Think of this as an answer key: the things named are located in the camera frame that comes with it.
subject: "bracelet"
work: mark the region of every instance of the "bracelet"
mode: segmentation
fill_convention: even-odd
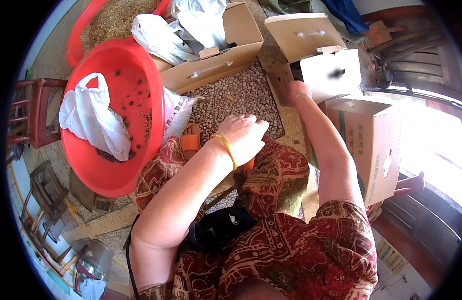
[[[306,93],[299,93],[299,94],[297,94],[297,95],[296,95],[296,99],[298,99],[298,98],[301,97],[301,96],[306,96],[307,98],[310,98],[310,99],[312,100],[311,96],[308,95],[308,94],[306,94]]]
[[[232,163],[234,165],[233,167],[233,171],[236,171],[236,169],[239,167],[238,164],[236,164],[236,162],[234,161],[234,157],[232,157],[232,153],[231,153],[231,143],[229,143],[228,139],[225,138],[224,136],[220,135],[220,134],[213,134],[209,139],[212,139],[213,137],[215,137],[216,139],[218,139],[219,141],[221,141],[224,146],[228,149],[229,151],[229,156],[231,156],[231,160],[232,160]]]

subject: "toe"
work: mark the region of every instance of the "toe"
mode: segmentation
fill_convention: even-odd
[[[198,127],[194,124],[191,125],[190,130],[192,135],[196,135],[198,133]]]

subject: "red patterned dress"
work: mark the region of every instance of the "red patterned dress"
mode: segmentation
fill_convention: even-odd
[[[238,199],[258,223],[225,248],[225,254],[182,250],[174,281],[148,286],[139,298],[227,300],[247,279],[261,279],[288,299],[369,298],[378,281],[376,251],[366,213],[350,201],[331,201],[309,224],[290,216],[306,192],[309,166],[293,148],[264,137],[264,148]],[[186,163],[171,137],[141,171],[140,210]],[[204,215],[201,207],[197,220]]]

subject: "blue cloth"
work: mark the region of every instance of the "blue cloth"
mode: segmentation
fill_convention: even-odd
[[[344,22],[346,29],[352,34],[369,30],[351,0],[322,0],[330,12]]]

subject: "foot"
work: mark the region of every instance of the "foot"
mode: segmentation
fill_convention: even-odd
[[[195,135],[198,133],[198,128],[196,125],[191,125],[190,128],[184,130],[184,132],[182,133],[183,135]],[[184,154],[186,154],[186,157],[188,159],[191,159],[191,157],[193,157],[195,154],[197,153],[196,150],[188,150],[188,151],[184,151]]]

